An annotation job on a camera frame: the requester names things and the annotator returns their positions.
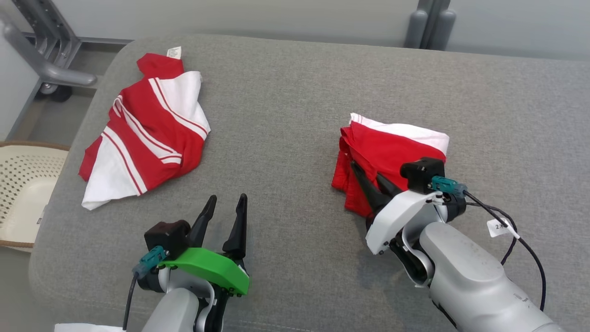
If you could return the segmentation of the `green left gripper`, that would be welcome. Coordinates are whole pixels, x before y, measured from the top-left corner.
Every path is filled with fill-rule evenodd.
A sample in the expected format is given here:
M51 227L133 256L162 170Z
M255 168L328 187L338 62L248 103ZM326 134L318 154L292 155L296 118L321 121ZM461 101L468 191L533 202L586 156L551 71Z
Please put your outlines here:
M178 258L162 261L162 267L176 267L202 278L233 294L246 296L250 278L245 269L231 259L244 259L247 246L248 196L241 194L236 206L236 219L228 240L223 244L224 255L202 248L208 223L212 219L217 196L209 197L203 210L186 236L189 248Z

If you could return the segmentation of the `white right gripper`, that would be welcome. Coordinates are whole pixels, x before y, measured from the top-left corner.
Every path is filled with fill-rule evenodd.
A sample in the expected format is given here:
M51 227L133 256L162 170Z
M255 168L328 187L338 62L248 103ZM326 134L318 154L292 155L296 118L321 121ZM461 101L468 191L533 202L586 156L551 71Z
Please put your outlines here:
M372 215L376 215L366 235L367 247L374 255L385 251L391 240L406 226L409 227L407 233L412 238L418 236L432 222L445 222L445 207L441 205L442 198L437 197L440 192L403 192L381 173L377 173L375 185L358 163L353 160L350 166Z

